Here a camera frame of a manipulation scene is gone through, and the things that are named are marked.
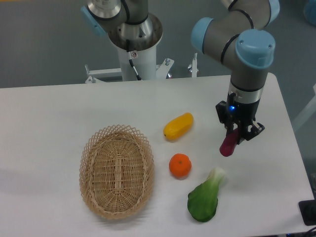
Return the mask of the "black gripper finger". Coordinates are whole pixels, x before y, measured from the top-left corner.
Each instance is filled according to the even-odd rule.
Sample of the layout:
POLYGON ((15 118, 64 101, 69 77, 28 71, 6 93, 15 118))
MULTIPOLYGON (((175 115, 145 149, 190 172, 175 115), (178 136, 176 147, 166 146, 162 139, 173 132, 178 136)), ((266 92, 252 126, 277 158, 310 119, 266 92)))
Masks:
POLYGON ((234 110, 235 105, 229 102, 221 101, 216 106, 216 111, 220 123, 224 125, 226 136, 231 134, 234 129, 234 110))
POLYGON ((237 124, 238 130, 238 140, 237 144, 241 144, 243 141, 250 141, 254 137, 258 136, 265 127, 254 120, 251 121, 250 124, 246 122, 239 121, 237 124))

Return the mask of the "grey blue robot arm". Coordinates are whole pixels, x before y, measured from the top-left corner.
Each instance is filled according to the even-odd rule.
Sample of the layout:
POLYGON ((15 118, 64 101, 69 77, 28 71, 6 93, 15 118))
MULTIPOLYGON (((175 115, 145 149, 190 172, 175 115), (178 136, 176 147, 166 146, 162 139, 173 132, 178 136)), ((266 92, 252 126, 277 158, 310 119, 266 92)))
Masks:
MULTIPOLYGON (((227 100, 216 110, 226 136, 239 144, 264 130, 255 115, 276 47, 264 28, 275 20, 280 6, 277 0, 225 0, 223 4, 228 15, 221 20, 198 20, 191 42, 231 70, 227 100)), ((108 35, 122 54, 124 80, 157 78, 156 58, 144 52, 160 42, 162 25, 149 12, 146 0, 89 0, 81 13, 95 34, 108 35)))

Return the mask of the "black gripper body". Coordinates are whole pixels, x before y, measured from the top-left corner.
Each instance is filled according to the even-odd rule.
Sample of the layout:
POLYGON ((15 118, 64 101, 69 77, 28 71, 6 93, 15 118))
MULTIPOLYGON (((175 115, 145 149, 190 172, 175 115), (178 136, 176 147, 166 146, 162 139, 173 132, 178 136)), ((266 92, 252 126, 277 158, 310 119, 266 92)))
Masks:
POLYGON ((244 127, 253 124, 261 95, 262 88, 246 91, 230 82, 226 107, 236 124, 240 122, 244 127))

